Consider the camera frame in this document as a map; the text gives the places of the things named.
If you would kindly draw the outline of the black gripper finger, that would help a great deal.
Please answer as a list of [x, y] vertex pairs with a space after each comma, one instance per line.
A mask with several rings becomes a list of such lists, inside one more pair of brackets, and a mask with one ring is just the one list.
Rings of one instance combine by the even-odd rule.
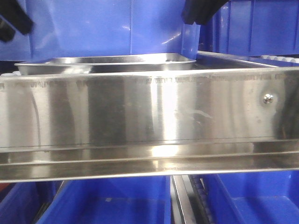
[[23, 35], [32, 31], [33, 21], [27, 16], [16, 0], [7, 0], [7, 20]]
[[184, 24], [193, 24], [197, 17], [199, 7], [198, 0], [186, 0], [182, 11], [182, 20]]
[[0, 17], [0, 40], [2, 42], [10, 42], [14, 39], [15, 29], [12, 23], [2, 16]]
[[228, 0], [199, 0], [196, 24], [205, 25]]

